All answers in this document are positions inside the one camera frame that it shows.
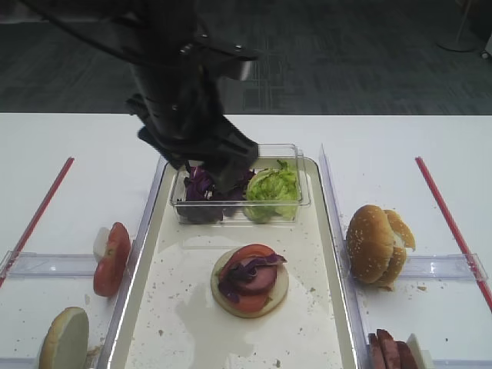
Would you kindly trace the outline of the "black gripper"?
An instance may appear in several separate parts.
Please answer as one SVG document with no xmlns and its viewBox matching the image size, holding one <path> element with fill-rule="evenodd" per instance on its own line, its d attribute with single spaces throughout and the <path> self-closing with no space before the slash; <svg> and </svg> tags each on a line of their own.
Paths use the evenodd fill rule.
<svg viewBox="0 0 492 369">
<path fill-rule="evenodd" d="M 138 137 L 174 168 L 200 161 L 216 188 L 230 191 L 258 158 L 258 144 L 225 116 L 217 81 L 197 62 L 177 68 L 132 65 L 139 92 L 126 101 L 141 120 Z"/>
</svg>

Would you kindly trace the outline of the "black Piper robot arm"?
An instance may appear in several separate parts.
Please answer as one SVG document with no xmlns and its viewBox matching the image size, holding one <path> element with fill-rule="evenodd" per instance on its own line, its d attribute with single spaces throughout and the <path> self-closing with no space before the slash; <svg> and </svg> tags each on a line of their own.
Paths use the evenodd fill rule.
<svg viewBox="0 0 492 369">
<path fill-rule="evenodd" d="M 50 22 L 131 66 L 138 137 L 174 168 L 201 164 L 230 191 L 258 145 L 224 116 L 217 81 L 243 80 L 258 53 L 213 38 L 193 1 L 3 1 L 4 23 Z"/>
</svg>

